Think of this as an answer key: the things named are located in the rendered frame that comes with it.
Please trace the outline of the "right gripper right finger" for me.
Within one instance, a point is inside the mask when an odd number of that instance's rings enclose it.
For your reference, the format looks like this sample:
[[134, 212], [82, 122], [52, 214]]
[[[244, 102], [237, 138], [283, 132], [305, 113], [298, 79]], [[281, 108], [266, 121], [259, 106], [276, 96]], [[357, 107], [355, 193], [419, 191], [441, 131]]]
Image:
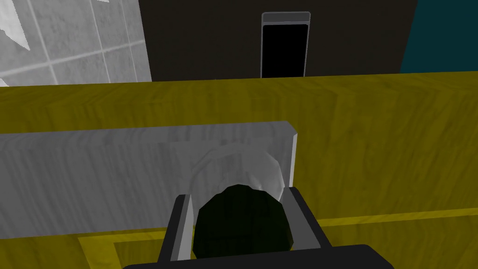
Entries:
[[281, 203], [293, 237], [294, 250], [332, 247], [297, 188], [284, 188]]

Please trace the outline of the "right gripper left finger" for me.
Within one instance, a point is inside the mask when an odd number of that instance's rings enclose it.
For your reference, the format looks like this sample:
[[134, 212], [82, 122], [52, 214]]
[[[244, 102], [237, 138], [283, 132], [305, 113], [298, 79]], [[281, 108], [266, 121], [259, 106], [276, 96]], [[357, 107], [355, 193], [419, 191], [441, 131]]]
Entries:
[[190, 260], [194, 213], [190, 194], [178, 195], [169, 218], [159, 262]]

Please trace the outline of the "black and grey round knob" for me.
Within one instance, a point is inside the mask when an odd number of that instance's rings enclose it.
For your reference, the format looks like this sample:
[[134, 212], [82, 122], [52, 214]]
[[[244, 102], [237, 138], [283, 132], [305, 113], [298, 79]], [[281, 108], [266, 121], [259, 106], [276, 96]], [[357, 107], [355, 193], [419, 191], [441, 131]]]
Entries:
[[285, 184], [278, 161], [266, 151], [231, 143], [208, 152], [199, 166], [217, 161], [232, 161], [232, 171], [223, 173], [198, 210], [196, 258], [290, 251], [294, 240], [280, 202]]

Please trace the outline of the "grey wooden slab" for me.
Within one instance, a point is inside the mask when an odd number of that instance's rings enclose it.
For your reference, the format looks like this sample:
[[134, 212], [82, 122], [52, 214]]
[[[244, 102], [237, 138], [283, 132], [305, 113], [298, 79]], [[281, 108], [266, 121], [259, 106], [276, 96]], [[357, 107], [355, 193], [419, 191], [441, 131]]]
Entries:
[[235, 184], [280, 199], [296, 143], [286, 121], [0, 134], [0, 239], [164, 227]]

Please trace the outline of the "black grey-framed window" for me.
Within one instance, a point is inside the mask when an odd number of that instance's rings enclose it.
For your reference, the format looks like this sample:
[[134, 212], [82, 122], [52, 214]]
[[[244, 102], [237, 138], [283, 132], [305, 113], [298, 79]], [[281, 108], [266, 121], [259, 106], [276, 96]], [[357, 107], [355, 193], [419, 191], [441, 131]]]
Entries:
[[261, 78], [305, 76], [310, 21], [308, 11], [261, 15]]

